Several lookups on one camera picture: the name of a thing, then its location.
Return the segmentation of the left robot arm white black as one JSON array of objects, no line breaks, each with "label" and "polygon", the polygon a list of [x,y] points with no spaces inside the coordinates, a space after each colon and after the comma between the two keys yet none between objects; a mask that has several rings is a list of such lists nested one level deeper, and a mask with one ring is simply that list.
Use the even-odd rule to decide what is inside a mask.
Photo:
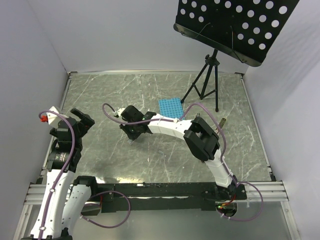
[{"label": "left robot arm white black", "polygon": [[71,240],[86,201],[99,195],[94,176],[74,178],[83,149],[82,138],[95,121],[76,108],[74,119],[53,106],[39,114],[55,137],[47,158],[46,186],[41,207],[28,240]]}]

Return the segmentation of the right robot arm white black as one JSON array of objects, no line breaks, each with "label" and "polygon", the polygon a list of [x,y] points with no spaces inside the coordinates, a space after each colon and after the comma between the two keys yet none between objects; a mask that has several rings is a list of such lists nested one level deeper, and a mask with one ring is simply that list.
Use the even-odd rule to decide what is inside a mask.
[{"label": "right robot arm white black", "polygon": [[120,124],[120,129],[132,141],[146,133],[184,140],[192,155],[208,166],[219,186],[219,195],[223,199],[230,199],[236,193],[234,175],[225,163],[219,136],[203,118],[197,116],[193,120],[179,120],[150,111],[143,114],[133,105],[120,108],[115,115],[125,121]]}]

